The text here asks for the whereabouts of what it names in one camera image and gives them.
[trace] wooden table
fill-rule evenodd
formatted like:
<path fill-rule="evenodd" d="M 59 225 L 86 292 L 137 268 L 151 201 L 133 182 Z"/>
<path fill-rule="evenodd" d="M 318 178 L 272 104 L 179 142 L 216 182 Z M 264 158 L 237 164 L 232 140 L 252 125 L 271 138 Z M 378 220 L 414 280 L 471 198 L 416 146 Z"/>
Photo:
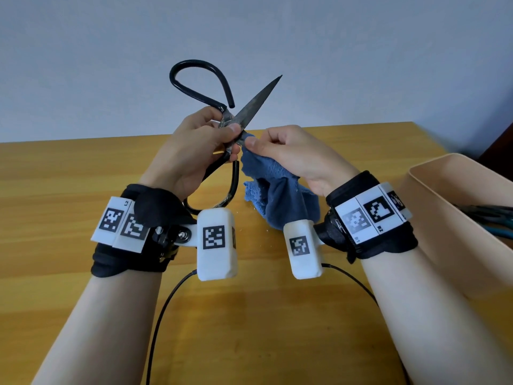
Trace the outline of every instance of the wooden table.
<path fill-rule="evenodd" d="M 444 150 L 411 122 L 309 129 L 381 181 Z M 166 136 L 0 145 L 0 383 L 29 383 L 90 278 L 89 241 L 108 199 L 136 182 Z M 229 166 L 190 198 L 207 208 L 227 192 Z M 239 274 L 188 280 L 158 335 L 152 383 L 403 383 L 381 314 L 349 278 L 293 278 L 283 234 L 244 201 L 235 216 Z M 322 216 L 327 210 L 321 200 Z M 361 265 L 327 262 L 367 283 Z M 183 248 L 163 276 L 157 311 L 196 268 Z"/>

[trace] black wrist strap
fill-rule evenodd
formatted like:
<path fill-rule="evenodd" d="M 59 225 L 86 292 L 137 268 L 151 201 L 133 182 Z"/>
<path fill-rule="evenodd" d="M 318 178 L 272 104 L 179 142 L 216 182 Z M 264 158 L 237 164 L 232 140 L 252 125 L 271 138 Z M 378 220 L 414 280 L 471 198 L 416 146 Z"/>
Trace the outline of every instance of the black wrist strap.
<path fill-rule="evenodd" d="M 335 207 L 376 185 L 379 185 L 379 181 L 368 171 L 364 171 L 338 187 L 326 197 L 330 211 L 326 214 L 324 223 L 314 226 L 319 239 L 325 244 L 341 251 L 347 251 L 349 263 L 354 263 L 356 258 L 368 259 L 382 252 L 407 252 L 419 244 L 409 222 L 365 242 L 359 244 L 354 242 Z"/>
<path fill-rule="evenodd" d="M 98 243 L 91 273 L 96 277 L 111 277 L 125 270 L 164 272 L 178 251 L 178 246 L 174 245 L 178 225 L 195 224 L 196 220 L 173 193 L 164 189 L 130 184 L 121 197 L 137 201 L 135 219 L 150 227 L 148 238 L 141 253 Z"/>

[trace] beige plastic bin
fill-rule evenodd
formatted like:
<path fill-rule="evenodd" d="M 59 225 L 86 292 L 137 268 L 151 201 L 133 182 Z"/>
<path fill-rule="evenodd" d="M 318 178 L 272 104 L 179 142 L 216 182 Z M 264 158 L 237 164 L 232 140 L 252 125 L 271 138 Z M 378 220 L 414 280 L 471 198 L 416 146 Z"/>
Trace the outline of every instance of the beige plastic bin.
<path fill-rule="evenodd" d="M 462 293 L 479 298 L 513 286 L 513 241 L 496 238 L 452 205 L 513 206 L 513 182 L 448 154 L 412 167 L 397 193 L 414 215 L 420 247 Z"/>

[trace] blue towel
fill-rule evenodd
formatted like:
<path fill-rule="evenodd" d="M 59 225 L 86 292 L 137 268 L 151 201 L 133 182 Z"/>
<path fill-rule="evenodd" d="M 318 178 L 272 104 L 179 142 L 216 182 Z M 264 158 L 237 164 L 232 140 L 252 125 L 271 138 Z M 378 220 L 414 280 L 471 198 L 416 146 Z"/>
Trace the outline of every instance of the blue towel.
<path fill-rule="evenodd" d="M 296 220 L 319 220 L 318 197 L 299 184 L 297 175 L 274 159 L 253 154 L 246 147 L 242 152 L 242 172 L 253 178 L 244 183 L 244 200 L 252 201 L 272 228 L 283 230 L 284 225 Z"/>

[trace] fingernail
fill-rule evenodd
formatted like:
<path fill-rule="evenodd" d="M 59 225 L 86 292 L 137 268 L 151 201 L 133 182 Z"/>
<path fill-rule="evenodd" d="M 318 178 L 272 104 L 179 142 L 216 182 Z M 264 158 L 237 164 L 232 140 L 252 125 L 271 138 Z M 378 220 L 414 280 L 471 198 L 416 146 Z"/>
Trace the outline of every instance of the fingernail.
<path fill-rule="evenodd" d="M 228 127 L 231 128 L 233 132 L 240 133 L 240 125 L 236 122 L 233 122 L 232 124 L 228 125 Z"/>
<path fill-rule="evenodd" d="M 257 139 L 256 137 L 254 136 L 248 136 L 246 138 L 246 141 L 244 142 L 246 144 L 247 147 L 253 147 L 255 145 L 255 143 L 257 142 Z"/>

